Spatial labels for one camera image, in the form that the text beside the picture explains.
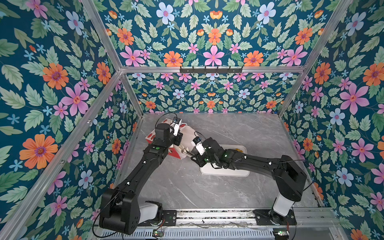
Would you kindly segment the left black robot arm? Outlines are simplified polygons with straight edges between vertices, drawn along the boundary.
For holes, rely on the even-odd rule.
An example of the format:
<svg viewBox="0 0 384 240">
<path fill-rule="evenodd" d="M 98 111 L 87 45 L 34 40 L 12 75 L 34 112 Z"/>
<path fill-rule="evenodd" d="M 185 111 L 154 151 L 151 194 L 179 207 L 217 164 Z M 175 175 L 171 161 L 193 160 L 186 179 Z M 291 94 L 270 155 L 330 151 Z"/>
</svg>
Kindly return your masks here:
<svg viewBox="0 0 384 240">
<path fill-rule="evenodd" d="M 143 150 L 143 156 L 133 171 L 117 187 L 102 195 L 101 211 L 97 216 L 99 227 L 131 235 L 144 223 L 162 224 L 163 205 L 146 201 L 139 204 L 139 195 L 152 173 L 169 154 L 169 148 L 179 146 L 183 134 L 182 120 L 177 116 L 171 123 L 156 123 L 155 138 Z"/>
</svg>

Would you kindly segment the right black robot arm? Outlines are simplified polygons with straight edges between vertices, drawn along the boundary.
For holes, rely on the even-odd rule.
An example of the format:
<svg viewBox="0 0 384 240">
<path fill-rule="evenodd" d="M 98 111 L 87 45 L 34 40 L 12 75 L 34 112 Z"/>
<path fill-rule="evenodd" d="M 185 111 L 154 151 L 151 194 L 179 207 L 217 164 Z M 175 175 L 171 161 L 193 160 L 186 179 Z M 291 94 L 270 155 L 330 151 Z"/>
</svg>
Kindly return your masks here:
<svg viewBox="0 0 384 240">
<path fill-rule="evenodd" d="M 307 175 L 297 164 L 297 160 L 287 155 L 263 158 L 234 149 L 224 149 L 212 138 L 202 141 L 200 137 L 195 137 L 191 144 L 191 160 L 199 167 L 211 164 L 214 169 L 249 171 L 275 180 L 279 194 L 272 209 L 263 216 L 275 225 L 288 223 L 290 214 L 293 213 L 292 206 L 302 200 L 307 181 Z"/>
</svg>

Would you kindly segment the white rectangular tray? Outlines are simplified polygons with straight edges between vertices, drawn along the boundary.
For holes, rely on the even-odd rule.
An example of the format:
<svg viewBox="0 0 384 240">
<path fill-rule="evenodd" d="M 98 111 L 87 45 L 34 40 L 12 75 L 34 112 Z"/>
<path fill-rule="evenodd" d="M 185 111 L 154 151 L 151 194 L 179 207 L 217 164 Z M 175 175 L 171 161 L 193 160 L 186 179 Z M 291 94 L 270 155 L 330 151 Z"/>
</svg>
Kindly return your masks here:
<svg viewBox="0 0 384 240">
<path fill-rule="evenodd" d="M 243 150 L 244 154 L 247 154 L 247 149 L 244 146 L 241 145 L 224 145 L 220 144 L 220 146 L 223 149 L 241 149 Z M 250 172 L 246 170 L 231 170 L 231 169 L 224 169 L 224 168 L 219 168 L 215 164 L 211 166 L 211 164 L 206 164 L 203 167 L 200 168 L 200 172 L 203 175 L 210 175 L 210 176 L 224 176 L 224 177 L 242 177 L 245 178 L 249 176 Z"/>
</svg>

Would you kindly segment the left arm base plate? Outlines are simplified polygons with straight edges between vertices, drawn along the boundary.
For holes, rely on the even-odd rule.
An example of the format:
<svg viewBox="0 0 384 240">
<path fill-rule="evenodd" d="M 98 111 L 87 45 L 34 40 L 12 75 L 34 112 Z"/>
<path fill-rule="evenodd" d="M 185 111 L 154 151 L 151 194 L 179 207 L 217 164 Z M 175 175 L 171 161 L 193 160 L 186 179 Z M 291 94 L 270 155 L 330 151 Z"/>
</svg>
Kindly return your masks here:
<svg viewBox="0 0 384 240">
<path fill-rule="evenodd" d="M 174 227 L 176 225 L 178 212 L 176 210 L 163 210 L 153 220 L 147 220 L 139 224 L 139 227 Z"/>
</svg>

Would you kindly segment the black wall hook rail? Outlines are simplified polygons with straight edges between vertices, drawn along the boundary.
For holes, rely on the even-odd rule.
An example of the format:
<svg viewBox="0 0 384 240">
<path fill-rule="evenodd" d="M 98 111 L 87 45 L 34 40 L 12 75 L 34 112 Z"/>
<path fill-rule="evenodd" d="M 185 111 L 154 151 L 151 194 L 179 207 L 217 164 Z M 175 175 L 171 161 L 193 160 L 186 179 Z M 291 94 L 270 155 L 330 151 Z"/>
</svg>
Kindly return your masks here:
<svg viewBox="0 0 384 240">
<path fill-rule="evenodd" d="M 180 67 L 179 71 L 186 74 L 237 74 L 243 72 L 243 67 Z"/>
</svg>

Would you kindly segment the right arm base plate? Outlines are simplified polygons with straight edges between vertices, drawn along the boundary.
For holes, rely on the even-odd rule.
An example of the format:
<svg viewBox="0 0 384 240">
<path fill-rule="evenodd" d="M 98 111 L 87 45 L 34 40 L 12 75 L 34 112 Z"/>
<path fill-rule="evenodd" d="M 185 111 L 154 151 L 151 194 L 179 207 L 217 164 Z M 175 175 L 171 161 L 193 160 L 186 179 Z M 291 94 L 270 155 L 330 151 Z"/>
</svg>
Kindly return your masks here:
<svg viewBox="0 0 384 240">
<path fill-rule="evenodd" d="M 293 209 L 290 209 L 286 216 L 281 216 L 273 209 L 253 210 L 256 222 L 259 226 L 295 226 L 297 225 L 296 216 Z"/>
</svg>

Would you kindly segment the aluminium front rail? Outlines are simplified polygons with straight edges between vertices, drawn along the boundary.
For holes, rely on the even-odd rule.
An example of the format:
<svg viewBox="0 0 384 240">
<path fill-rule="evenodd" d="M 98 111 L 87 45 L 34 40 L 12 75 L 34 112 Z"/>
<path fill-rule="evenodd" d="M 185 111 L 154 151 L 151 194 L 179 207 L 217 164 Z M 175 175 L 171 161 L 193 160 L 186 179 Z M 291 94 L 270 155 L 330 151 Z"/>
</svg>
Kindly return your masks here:
<svg viewBox="0 0 384 240">
<path fill-rule="evenodd" d="M 292 208 L 288 220 L 273 224 L 265 209 L 166 210 L 163 222 L 141 224 L 130 234 L 93 227 L 91 240 L 346 240 L 330 208 Z"/>
</svg>

